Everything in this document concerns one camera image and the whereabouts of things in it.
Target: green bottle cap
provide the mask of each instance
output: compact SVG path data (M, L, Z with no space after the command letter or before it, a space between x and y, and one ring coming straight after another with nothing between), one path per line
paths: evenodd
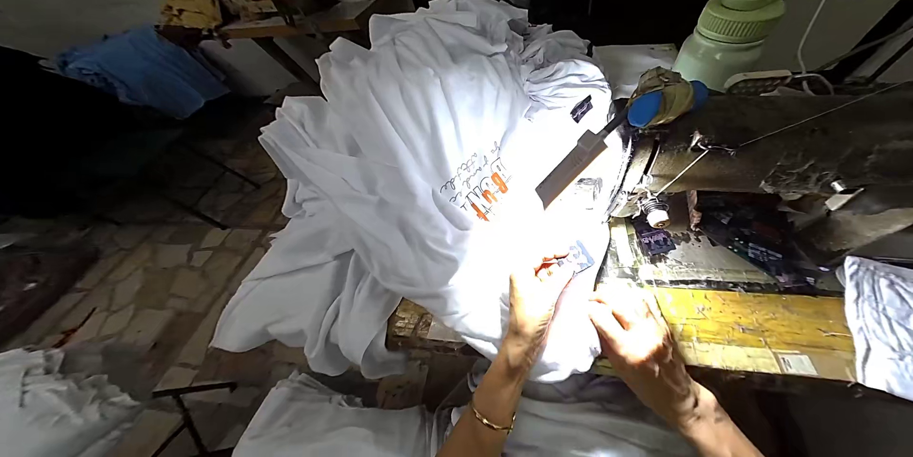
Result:
M726 43L761 41L785 13L783 0L709 0L698 18L697 31Z

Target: tiled floor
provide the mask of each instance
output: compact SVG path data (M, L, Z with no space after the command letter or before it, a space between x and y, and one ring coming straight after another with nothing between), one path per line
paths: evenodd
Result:
M187 201L199 199L203 212L231 229L213 229L160 200L146 198L132 199L112 213L116 219L130 220L120 227L85 227L84 220L19 219L0 227L2 232L43 233L50 241L82 238L100 250L99 260L83 278L5 347L54 346L66 331L78 328L68 346L101 342L142 355L142 375L149 389L155 384L167 389L234 380L239 388L232 393L185 397L210 450L234 445L269 389L295 369L308 371L300 348L278 342L241 354L208 348L228 299L267 251L269 235L287 222L280 212L285 181L256 141L257 129L270 121L271 111L259 108L233 137L200 144L262 184L258 189L204 161L186 156L164 159L169 193ZM340 377L318 378L336 390L363 397L368 406L402 408L423 399L440 402L471 364L471 358L418 355L407 377L371 381L353 369ZM112 455L151 455L180 421L170 400L147 402ZM163 453L194 454L186 431Z

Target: wire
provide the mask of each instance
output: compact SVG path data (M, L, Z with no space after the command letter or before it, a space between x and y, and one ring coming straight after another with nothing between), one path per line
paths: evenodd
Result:
M679 172L679 174L676 175L675 177L673 177L671 181L667 182L666 185L664 185L662 188L660 188L660 190L657 191L656 194L660 194L660 193L666 191L666 188L668 188L670 185L672 185L672 183L674 183L674 182L676 182L677 180L679 180L679 177L681 177L682 175L684 175L685 172L691 170L691 166L696 165L696 164L698 163L698 161L700 161L700 160L701 160L704 156L706 156L709 152L710 152L710 149L706 149L704 152L702 152L702 153L700 154L700 156L698 156L694 161L691 162L690 165L685 166L685 169L684 169L684 170L682 170L681 172Z
M888 87L886 87L886 88L879 89L878 91L872 91L871 93L867 93L866 95L863 95L862 97L856 97L856 98L853 99L852 101L844 102L844 103L840 104L839 106L837 106L837 107L835 107L835 108L831 108L831 109L829 109L829 110L827 110L827 111L825 111L825 112L823 112L823 113L818 113L818 114L816 114L815 116L810 116L810 117L806 118L805 120L800 120L799 122L796 122L795 124L789 124L789 125L787 125L786 127L781 127L780 129L777 129L776 131L773 131L772 133L768 133L768 134L766 134L766 135L764 135L764 136L758 136L757 138L755 138L755 139L753 139L753 140L748 140L747 142L743 143L742 145L737 146L737 147L736 147L736 150L739 149L739 148L742 148L742 147L744 147L744 146L747 146L748 144L753 144L754 142L757 142L757 141L759 141L759 140L763 140L764 138L766 138L766 137L768 137L768 136L773 136L773 135L780 134L780 133L782 133L783 131L792 129L792 128L795 127L796 125L802 125L802 124L805 124L806 122L811 122L811 121L813 121L815 118L818 118L819 116L825 116L826 114L828 114L828 113L833 113L833 112L837 111L838 109L843 109L844 107L846 107L846 106L848 106L848 105L855 104L855 103L857 103L857 102L859 102L859 101L864 101L865 99L867 99L867 98L869 98L869 97L875 96L875 95L877 95L878 93L881 93L881 92L883 92L883 91L888 91L888 90L891 89L891 88L896 88L897 86L900 86L901 84L907 84L907 82L897 82L896 84L892 84L892 85L890 85L890 86L888 86Z
M807 73L808 69L805 67L805 60L802 56L802 49L805 47L805 40L808 39L808 34L812 32L812 27L815 25L815 21L818 19L818 15L821 13L821 8L825 6L826 0L821 0L818 3L818 8L815 10L815 14L812 15L812 19L808 22L808 27L805 28L805 33L802 34L802 39L799 40L799 48L796 49L796 58L799 60L799 69L802 73Z
M836 58L833 58L833 59L831 59L830 61L828 61L827 63L825 63L824 65L821 65L821 66L817 67L817 68L816 68L816 71L824 71L824 70L827 70L828 68L830 68L830 67L832 67L832 66L838 64L840 61L843 61L844 59L849 58L850 56L855 56L856 54L862 52L863 50L871 49L871 48L873 48L873 47L876 46L876 45L879 45L879 44L881 44L881 43L884 43L884 42L886 42L886 41L888 41L888 40L890 40L890 39L894 39L894 38L896 38L896 37L898 37L898 36L900 36L900 35L902 35L902 34L904 34L904 33L907 33L908 31L911 31L911 30L913 30L913 28L899 29L899 30L897 30L897 31L895 31L895 32L893 32L893 33L891 33L891 34L885 36L885 37L879 38L879 39L877 39L877 40L875 40L875 41L870 41L870 42L868 42L868 43L866 43L866 44L864 44L864 45L860 45L859 47L856 47L855 49L851 50L850 52L848 52L848 53L846 53L846 54L843 54L843 55L841 55L841 56L838 56L838 57L836 57Z
M825 76L821 75L820 73L814 73L814 72L800 73L800 74L793 75L793 78L817 78L818 80L820 80L821 82L823 82L825 84L825 86L827 87L827 90L830 91L831 95L834 94L834 85L831 84L831 81L827 80L827 78L825 78ZM802 81L802 87L806 93L808 93L810 95L815 95L810 89L808 89L807 80Z
M867 98L869 98L869 97L872 97L872 96L875 96L875 95L877 95L878 93L882 93L882 92L884 92L884 91L888 91L889 89L896 88L897 86L900 86L901 84L907 84L907 82L897 82L896 84L892 84L892 85L890 85L890 86L888 86L888 87L886 87L886 88L879 89L878 91L873 91L873 92L867 93L866 95L863 95L863 96L861 96L861 97L856 97L856 98L853 99L852 101L844 102L844 103L840 104L839 106L837 106L837 107L835 107L835 108L831 108L831 109L829 109L829 110L827 110L827 111L825 111L825 112L823 112L823 113L818 113L818 114L816 114L815 116L810 116L810 117L806 118L805 120L802 120L802 121L800 121L800 122L796 122L795 124L787 125L787 126L785 126L785 127L782 127L782 128L780 128L780 129L777 129L776 131L773 131L773 132L771 132L771 133L768 133L768 134L766 134L766 135L764 135L764 136L758 136L757 138L754 138L753 140L748 140L747 142L741 144L740 146L737 146L737 147L735 148L735 150L737 150L737 149L739 149L739 148L742 148L742 147L744 147L744 146L747 146L747 145L749 145L749 144L753 144L754 142L757 142L757 141L759 141L759 140L762 140L762 139L764 139L764 138L766 138L766 137L768 137L768 136L778 135L778 134L782 133L783 131L786 131L786 130L788 130L788 129L792 129L792 128L795 127L796 125L801 125L801 124L805 124L806 122L811 122L811 121L814 120L815 118L818 118L818 117L820 117L820 116L825 116L825 115L828 114L828 113L833 113L833 112L835 112L835 111L837 111L837 110L839 110L839 109L843 109L844 107L846 107L846 106L848 106L848 105L851 105L851 104L855 104L855 103L857 103L857 102L859 102L859 101L864 101L865 99L867 99ZM713 146L707 147L707 149L706 149L704 152L702 152L702 153L700 154L700 156L696 157L695 160L692 161L691 163L689 163L688 166L685 166L685 168L684 168L681 172L679 172L678 175L676 175L675 177L673 177L672 180L670 180L669 182L666 183L666 185L664 185L662 188L660 188L659 191L656 192L656 194L660 194L660 193L666 191L670 185L672 185L674 182L676 182L677 180L679 180L679 178L681 178L681 176L684 175L685 172L691 170L691 167L694 166L694 165L696 165L696 164L698 163L698 161L700 161L701 159L704 158L704 156L706 156L707 154L709 154L709 152L710 152L711 150L714 150L714 147L713 147Z

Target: stack of shirts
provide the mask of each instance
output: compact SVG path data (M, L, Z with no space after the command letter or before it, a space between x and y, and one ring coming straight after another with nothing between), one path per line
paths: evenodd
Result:
M352 363L368 378L401 373L384 338L405 297L493 357L518 263L575 241L597 263L605 252L604 208L546 212L534 191L606 123L611 91L585 40L492 0L375 16L370 34L370 50L337 39L318 60L326 100L287 98L264 128L291 221L223 311L213 346L279 339L325 374ZM615 181L621 139L607 143L602 170ZM596 271L565 291L533 379L588 370L599 353L585 313Z
M60 350L0 354L0 448L17 457L102 457L141 405L100 375L62 375Z

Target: worn wooden workbench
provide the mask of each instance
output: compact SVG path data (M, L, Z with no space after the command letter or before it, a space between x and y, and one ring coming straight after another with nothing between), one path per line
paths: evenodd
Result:
M772 279L700 237L679 241L675 251L651 263L623 218L613 219L609 229L610 273L597 287L634 283L651 289L689 365L855 380L853 340L846 326L843 298L705 289L711 283L727 283L736 290L746 284L745 289L751 289L750 285ZM403 301L391 316L387 346L472 352L457 334L410 301ZM611 369L600 359L593 371L610 373Z
M342 34L353 41L368 46L368 20L371 15L384 15L412 11L409 0L340 0L335 6L308 16L307 23L297 19L295 26L290 26L276 16L253 22L234 22L223 26L218 34L225 39L252 39L272 59L289 71L295 78L312 85L317 91L320 85L310 77L275 38L311 36L318 34Z

